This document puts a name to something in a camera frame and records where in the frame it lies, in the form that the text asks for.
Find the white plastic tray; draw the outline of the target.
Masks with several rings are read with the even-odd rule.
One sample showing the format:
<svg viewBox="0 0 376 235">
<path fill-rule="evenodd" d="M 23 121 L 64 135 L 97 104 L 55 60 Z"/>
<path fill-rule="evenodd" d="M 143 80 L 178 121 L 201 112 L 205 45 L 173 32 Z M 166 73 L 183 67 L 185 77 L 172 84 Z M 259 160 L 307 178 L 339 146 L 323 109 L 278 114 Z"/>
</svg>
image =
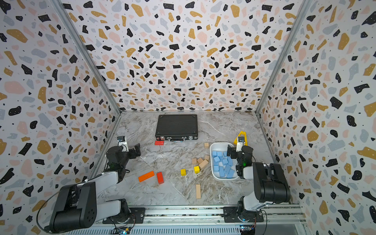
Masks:
<svg viewBox="0 0 376 235">
<path fill-rule="evenodd" d="M 212 152 L 213 151 L 227 151 L 227 147 L 228 147 L 228 145 L 230 145 L 231 147 L 234 147 L 234 145 L 233 144 L 231 144 L 231 143 L 225 143 L 225 142 L 222 142 L 222 143 L 213 143 L 211 146 L 210 146 L 210 160 L 211 160 L 211 172 L 212 172 L 212 175 L 213 175 L 213 177 L 216 179 L 216 180 L 221 180 L 221 181 L 232 181 L 232 180 L 236 180 L 236 179 L 238 179 L 239 178 L 239 176 L 237 175 L 237 170 L 236 170 L 236 165 L 237 165 L 237 160 L 236 159 L 233 159 L 233 166 L 229 166 L 228 164 L 227 165 L 223 165 L 222 164 L 222 160 L 223 159 L 228 159 L 228 156 L 227 157 L 223 157 L 223 159 L 221 159 L 221 161 L 219 162 L 219 164 L 214 164 L 214 162 L 213 162 L 213 156 L 212 156 Z M 219 167 L 220 166 L 222 166 L 222 167 L 224 167 L 224 171 L 225 171 L 225 174 L 227 175 L 228 174 L 228 172 L 229 172 L 229 170 L 230 169 L 233 169 L 234 171 L 235 171 L 235 173 L 234 173 L 234 178 L 232 178 L 232 179 L 228 179 L 228 178 L 226 178 L 226 176 L 225 176 L 225 178 L 220 178 L 219 177 L 219 172 L 214 172 L 213 171 L 213 166 L 214 165 L 218 165 Z"/>
</svg>

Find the blue block top cluster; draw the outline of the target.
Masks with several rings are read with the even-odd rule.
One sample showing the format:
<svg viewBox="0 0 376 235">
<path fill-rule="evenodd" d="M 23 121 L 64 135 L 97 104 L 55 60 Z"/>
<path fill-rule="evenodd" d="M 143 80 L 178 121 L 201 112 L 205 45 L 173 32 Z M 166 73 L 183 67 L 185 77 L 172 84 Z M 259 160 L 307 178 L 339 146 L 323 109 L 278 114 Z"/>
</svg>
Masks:
<svg viewBox="0 0 376 235">
<path fill-rule="evenodd" d="M 219 177 L 220 178 L 225 178 L 226 174 L 225 174 L 225 171 L 224 171 L 224 167 L 220 166 L 219 167 Z"/>
</svg>

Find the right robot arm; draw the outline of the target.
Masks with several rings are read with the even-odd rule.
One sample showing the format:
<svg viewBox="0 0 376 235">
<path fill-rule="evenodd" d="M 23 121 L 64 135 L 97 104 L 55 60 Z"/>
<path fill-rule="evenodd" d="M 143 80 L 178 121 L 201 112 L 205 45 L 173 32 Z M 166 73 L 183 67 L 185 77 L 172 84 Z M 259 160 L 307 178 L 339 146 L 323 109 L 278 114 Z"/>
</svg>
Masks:
<svg viewBox="0 0 376 235">
<path fill-rule="evenodd" d="M 241 197 L 235 207 L 223 208 L 226 223 L 263 222 L 261 210 L 264 207 L 290 201 L 290 188 L 280 164 L 254 161 L 253 148 L 249 146 L 243 146 L 239 151 L 228 146 L 227 155 L 237 161 L 238 177 L 253 181 L 254 191 Z"/>
</svg>

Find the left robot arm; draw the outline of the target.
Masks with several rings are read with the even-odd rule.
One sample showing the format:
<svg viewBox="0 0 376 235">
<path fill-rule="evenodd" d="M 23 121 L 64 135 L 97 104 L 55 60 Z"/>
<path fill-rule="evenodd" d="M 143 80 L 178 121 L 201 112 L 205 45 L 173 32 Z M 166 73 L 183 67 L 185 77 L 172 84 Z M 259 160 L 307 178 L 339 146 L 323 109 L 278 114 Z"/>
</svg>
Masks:
<svg viewBox="0 0 376 235">
<path fill-rule="evenodd" d="M 97 202 L 97 197 L 111 186 L 120 183 L 129 173 L 126 168 L 131 159 L 141 155 L 140 145 L 127 148 L 122 142 L 107 150 L 107 165 L 103 173 L 82 183 L 63 186 L 55 193 L 57 201 L 50 222 L 39 229 L 48 234 L 62 234 L 73 230 L 90 228 L 95 222 L 106 220 L 113 225 L 121 224 L 116 232 L 122 234 L 126 224 L 142 224 L 145 208 L 129 208 L 125 199 Z"/>
</svg>

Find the yellow triangle block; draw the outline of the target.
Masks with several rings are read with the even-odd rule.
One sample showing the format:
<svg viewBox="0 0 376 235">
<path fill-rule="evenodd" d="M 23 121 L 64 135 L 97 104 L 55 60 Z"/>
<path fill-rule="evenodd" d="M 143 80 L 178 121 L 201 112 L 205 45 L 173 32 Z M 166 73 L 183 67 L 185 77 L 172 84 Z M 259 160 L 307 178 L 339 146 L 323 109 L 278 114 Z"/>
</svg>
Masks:
<svg viewBox="0 0 376 235">
<path fill-rule="evenodd" d="M 247 142 L 247 134 L 245 131 L 241 131 L 238 136 L 236 137 L 236 139 L 234 140 L 234 145 L 237 145 L 238 142 L 240 143 L 243 143 L 243 145 L 248 145 L 248 142 Z"/>
</svg>

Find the small red block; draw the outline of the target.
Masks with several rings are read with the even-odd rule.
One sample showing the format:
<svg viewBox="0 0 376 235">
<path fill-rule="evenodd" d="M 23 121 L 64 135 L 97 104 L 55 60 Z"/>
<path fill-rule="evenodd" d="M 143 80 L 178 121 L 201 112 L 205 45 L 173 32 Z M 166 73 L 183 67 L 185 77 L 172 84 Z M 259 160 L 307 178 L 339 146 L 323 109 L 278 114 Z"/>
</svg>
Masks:
<svg viewBox="0 0 376 235">
<path fill-rule="evenodd" d="M 156 146 L 163 146 L 164 145 L 164 141 L 155 141 L 155 145 Z"/>
</svg>

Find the orange long block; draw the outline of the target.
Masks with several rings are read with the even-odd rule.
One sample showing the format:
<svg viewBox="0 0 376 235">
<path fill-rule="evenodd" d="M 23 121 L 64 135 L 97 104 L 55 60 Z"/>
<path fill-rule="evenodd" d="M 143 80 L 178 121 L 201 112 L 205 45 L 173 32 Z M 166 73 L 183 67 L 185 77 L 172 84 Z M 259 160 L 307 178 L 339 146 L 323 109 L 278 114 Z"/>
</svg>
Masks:
<svg viewBox="0 0 376 235">
<path fill-rule="evenodd" d="M 141 182 L 143 182 L 143 181 L 145 181 L 147 179 L 150 179 L 150 178 L 152 178 L 154 176 L 155 176 L 155 172 L 154 171 L 150 171 L 150 172 L 148 172 L 146 174 L 143 174 L 143 175 L 139 176 L 138 180 L 141 183 Z"/>
</svg>

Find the wood block cluster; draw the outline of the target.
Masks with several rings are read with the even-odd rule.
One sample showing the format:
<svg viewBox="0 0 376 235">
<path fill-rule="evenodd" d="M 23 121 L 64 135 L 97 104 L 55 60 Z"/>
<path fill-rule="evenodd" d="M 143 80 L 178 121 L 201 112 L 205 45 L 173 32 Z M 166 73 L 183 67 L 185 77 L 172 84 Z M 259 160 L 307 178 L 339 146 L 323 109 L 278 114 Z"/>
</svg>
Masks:
<svg viewBox="0 0 376 235">
<path fill-rule="evenodd" d="M 192 165 L 205 168 L 210 162 L 210 156 L 205 155 L 204 158 L 192 158 Z"/>
</svg>

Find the red upright block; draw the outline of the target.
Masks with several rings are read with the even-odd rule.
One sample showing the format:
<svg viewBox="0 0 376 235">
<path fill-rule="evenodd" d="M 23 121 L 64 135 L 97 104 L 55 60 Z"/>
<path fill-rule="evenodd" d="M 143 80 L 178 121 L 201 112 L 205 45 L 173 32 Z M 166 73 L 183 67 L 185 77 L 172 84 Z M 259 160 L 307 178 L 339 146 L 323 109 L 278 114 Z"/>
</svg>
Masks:
<svg viewBox="0 0 376 235">
<path fill-rule="evenodd" d="M 164 183 L 164 177 L 163 177 L 162 172 L 157 173 L 157 180 L 158 180 L 158 184 L 160 184 L 160 185 Z"/>
</svg>

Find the yellow cube right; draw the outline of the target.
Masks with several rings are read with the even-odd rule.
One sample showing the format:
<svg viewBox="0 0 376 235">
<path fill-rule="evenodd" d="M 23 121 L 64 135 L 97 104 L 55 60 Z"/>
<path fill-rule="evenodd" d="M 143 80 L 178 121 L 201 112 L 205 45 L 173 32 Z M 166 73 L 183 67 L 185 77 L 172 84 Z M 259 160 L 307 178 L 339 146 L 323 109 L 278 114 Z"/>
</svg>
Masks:
<svg viewBox="0 0 376 235">
<path fill-rule="evenodd" d="M 200 167 L 199 166 L 195 166 L 194 167 L 194 173 L 198 174 L 199 172 L 200 172 Z"/>
</svg>

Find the long natural wood block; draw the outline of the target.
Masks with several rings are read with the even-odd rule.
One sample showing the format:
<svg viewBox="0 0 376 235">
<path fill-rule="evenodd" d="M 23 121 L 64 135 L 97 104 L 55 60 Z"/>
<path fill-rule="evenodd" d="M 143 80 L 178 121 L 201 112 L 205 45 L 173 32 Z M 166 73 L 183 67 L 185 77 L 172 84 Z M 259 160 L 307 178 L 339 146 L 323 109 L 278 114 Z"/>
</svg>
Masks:
<svg viewBox="0 0 376 235">
<path fill-rule="evenodd" d="M 195 185 L 195 189 L 196 189 L 196 198 L 201 199 L 201 185 L 200 184 Z"/>
</svg>

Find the black hard case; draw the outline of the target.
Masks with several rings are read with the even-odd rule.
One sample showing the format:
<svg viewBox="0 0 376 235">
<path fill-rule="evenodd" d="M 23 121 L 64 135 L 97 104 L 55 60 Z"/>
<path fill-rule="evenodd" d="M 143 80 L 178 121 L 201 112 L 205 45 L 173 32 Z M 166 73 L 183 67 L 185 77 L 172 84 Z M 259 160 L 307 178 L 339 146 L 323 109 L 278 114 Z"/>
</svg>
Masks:
<svg viewBox="0 0 376 235">
<path fill-rule="evenodd" d="M 197 115 L 159 115 L 155 138 L 170 142 L 197 140 Z"/>
</svg>

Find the aluminium front rail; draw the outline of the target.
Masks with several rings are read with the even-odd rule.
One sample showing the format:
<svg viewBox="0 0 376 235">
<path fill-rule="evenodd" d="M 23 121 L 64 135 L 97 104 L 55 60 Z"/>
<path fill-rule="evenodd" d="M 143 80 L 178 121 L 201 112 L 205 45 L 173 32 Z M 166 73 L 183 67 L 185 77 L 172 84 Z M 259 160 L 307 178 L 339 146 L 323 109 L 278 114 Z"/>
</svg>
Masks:
<svg viewBox="0 0 376 235">
<path fill-rule="evenodd" d="M 300 206 L 274 204 L 248 220 L 230 205 L 131 207 L 132 218 L 119 224 L 106 219 L 72 235 L 309 235 Z"/>
</svg>

